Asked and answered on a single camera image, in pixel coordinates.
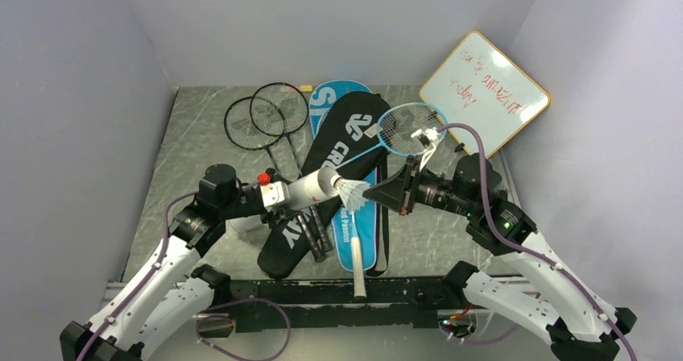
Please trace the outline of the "white plastic shuttlecock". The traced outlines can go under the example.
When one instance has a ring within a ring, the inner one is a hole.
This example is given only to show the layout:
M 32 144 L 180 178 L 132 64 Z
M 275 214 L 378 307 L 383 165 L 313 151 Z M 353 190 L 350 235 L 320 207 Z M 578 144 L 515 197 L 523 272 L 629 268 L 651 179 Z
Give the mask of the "white plastic shuttlecock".
M 363 193 L 371 188 L 370 183 L 364 180 L 346 179 L 339 175 L 333 176 L 330 183 L 348 212 L 357 212 L 366 204 L 367 199 Z

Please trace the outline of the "white shuttlecock tube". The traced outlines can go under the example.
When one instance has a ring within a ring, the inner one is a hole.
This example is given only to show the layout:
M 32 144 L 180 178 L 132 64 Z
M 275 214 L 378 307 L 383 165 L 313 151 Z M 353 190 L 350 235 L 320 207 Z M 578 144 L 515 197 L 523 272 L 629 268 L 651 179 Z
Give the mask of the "white shuttlecock tube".
M 338 196 L 330 180 L 339 175 L 330 167 L 322 167 L 288 185 L 290 201 L 285 206 L 290 210 L 302 210 Z

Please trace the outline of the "blue white badminton racket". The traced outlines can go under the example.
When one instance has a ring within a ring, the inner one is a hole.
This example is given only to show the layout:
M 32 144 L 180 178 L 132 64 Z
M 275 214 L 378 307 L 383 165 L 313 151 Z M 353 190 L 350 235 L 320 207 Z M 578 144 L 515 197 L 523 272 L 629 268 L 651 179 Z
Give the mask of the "blue white badminton racket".
M 440 128 L 445 124 L 446 117 L 441 110 L 428 103 L 413 102 L 391 108 L 375 126 L 378 142 L 336 168 L 379 148 L 398 156 L 425 156 L 429 160 L 444 138 L 444 131 Z

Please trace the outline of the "black racket cover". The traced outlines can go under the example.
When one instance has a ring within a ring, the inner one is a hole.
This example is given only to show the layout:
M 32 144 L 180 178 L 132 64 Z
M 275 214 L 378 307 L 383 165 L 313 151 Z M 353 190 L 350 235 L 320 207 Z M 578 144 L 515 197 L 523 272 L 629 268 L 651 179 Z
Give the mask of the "black racket cover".
M 346 93 L 332 104 L 303 104 L 303 113 L 315 135 L 303 162 L 303 176 L 288 185 L 290 209 L 319 209 L 321 222 L 328 226 L 342 206 L 333 183 L 343 177 L 361 180 L 383 161 L 382 151 L 369 150 L 378 143 L 373 133 L 389 104 L 378 94 L 365 91 Z M 257 264 L 268 277 L 281 280 L 310 252 L 305 234 L 293 220 L 283 220 L 271 230 Z

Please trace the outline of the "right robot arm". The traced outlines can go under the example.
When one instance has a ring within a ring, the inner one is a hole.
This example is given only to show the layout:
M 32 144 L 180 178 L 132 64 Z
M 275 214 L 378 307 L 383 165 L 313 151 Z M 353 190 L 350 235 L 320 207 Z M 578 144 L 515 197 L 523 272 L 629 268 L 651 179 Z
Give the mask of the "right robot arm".
M 636 315 L 591 291 L 549 246 L 534 221 L 495 191 L 499 176 L 482 152 L 462 157 L 449 179 L 426 169 L 441 134 L 439 127 L 406 135 L 381 133 L 383 147 L 406 161 L 396 174 L 366 190 L 364 197 L 402 215 L 421 204 L 466 217 L 466 233 L 540 294 L 533 298 L 460 261 L 442 278 L 445 303 L 455 309 L 467 303 L 488 308 L 534 333 L 559 360 L 613 360 L 621 350 L 634 359 L 627 334 Z

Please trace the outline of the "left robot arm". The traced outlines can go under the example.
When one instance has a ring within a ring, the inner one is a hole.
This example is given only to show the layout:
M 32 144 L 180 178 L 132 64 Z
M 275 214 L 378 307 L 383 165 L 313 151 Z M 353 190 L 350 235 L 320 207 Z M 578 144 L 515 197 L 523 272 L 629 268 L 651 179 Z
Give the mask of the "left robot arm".
M 207 168 L 198 189 L 182 197 L 190 203 L 174 218 L 164 215 L 162 238 L 143 267 L 85 324 L 63 329 L 62 358 L 147 360 L 196 314 L 214 318 L 234 305 L 259 303 L 257 297 L 235 298 L 230 276 L 199 261 L 228 221 L 270 221 L 292 204 L 292 194 L 273 171 L 245 184 L 228 164 Z

